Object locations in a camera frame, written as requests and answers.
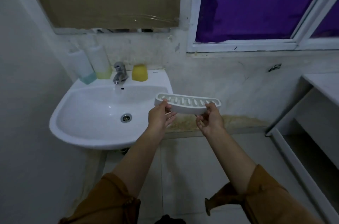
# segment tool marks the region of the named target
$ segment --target hand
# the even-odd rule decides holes
[[[206,138],[214,137],[225,131],[224,119],[214,103],[205,104],[207,111],[196,118],[197,127]]]
[[[177,114],[176,112],[171,112],[171,107],[171,105],[167,104],[167,99],[164,99],[161,104],[149,111],[147,130],[152,135],[163,138],[165,128],[174,121]]]

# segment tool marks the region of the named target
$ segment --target plastic bottle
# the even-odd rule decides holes
[[[70,62],[79,79],[86,85],[97,79],[97,76],[83,50],[72,45],[69,52]]]
[[[87,35],[86,52],[98,79],[110,79],[112,67],[104,46],[98,44],[96,35]]]

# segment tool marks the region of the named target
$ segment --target yellow sponge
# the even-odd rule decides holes
[[[132,80],[146,81],[147,79],[148,75],[146,66],[143,64],[134,65],[132,70]]]

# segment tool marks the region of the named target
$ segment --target sink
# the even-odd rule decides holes
[[[77,80],[62,98],[49,121],[51,132],[73,145],[93,149],[131,146],[145,131],[148,111],[157,93],[173,93],[165,70],[149,70],[148,80],[122,84],[96,80],[90,85]]]

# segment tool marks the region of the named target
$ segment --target purple window film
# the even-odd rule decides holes
[[[339,37],[339,0],[332,6],[311,38]]]
[[[290,38],[312,0],[201,0],[196,42]]]

